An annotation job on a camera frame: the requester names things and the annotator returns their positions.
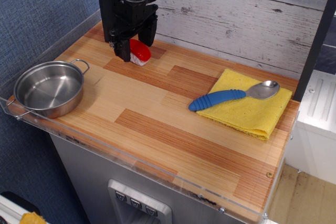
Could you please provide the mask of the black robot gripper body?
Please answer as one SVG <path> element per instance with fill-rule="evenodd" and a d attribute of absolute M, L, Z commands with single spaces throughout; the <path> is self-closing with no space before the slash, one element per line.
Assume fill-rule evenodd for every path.
<path fill-rule="evenodd" d="M 158 6 L 156 0 L 113 0 L 115 14 L 120 18 L 115 33 L 115 42 L 130 39 L 141 31 L 142 27 L 156 20 Z"/>

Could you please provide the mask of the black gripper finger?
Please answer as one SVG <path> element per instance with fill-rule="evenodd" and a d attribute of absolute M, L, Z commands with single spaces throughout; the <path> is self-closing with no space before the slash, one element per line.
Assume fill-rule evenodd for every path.
<path fill-rule="evenodd" d="M 148 24 L 145 24 L 142 27 L 141 31 L 138 33 L 139 41 L 144 43 L 146 46 L 151 47 L 154 42 L 156 28 L 157 28 L 156 20 L 153 20 Z"/>
<path fill-rule="evenodd" d="M 129 39 L 121 39 L 119 42 L 113 44 L 113 48 L 116 56 L 121 58 L 124 62 L 130 62 L 131 50 Z"/>

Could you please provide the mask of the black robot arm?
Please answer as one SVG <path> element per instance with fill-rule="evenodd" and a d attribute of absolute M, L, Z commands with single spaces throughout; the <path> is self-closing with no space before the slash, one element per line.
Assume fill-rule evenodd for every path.
<path fill-rule="evenodd" d="M 110 44 L 116 56 L 131 61 L 130 39 L 138 35 L 140 42 L 152 46 L 157 27 L 156 0 L 112 0 Z"/>

